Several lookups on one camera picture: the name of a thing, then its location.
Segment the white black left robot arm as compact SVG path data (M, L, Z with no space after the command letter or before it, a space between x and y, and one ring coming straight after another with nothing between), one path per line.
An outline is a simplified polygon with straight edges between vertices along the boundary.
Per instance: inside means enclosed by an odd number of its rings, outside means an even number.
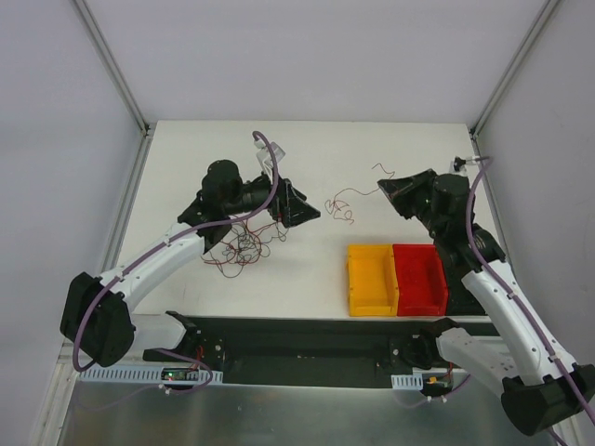
M101 367L131 350L160 351L175 361L194 358L198 329L189 318L173 310L152 316L134 310L171 274L220 243L241 215L262 211L287 229L321 215L288 179L261 174L243 181L236 163L212 163L195 199L157 242L97 277L82 272L71 281L59 330L73 342L73 352Z

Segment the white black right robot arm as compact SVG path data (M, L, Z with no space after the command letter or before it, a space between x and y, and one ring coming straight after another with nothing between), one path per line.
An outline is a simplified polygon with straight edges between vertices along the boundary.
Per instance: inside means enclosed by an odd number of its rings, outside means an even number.
M503 356L442 318L419 335L419 358L428 366L447 361L462 367L499 398L526 436L581 412L592 416L594 367L579 364L558 342L522 292L498 242L474 223L478 183L429 169L377 185L400 216L424 226L439 258L481 304L509 349Z

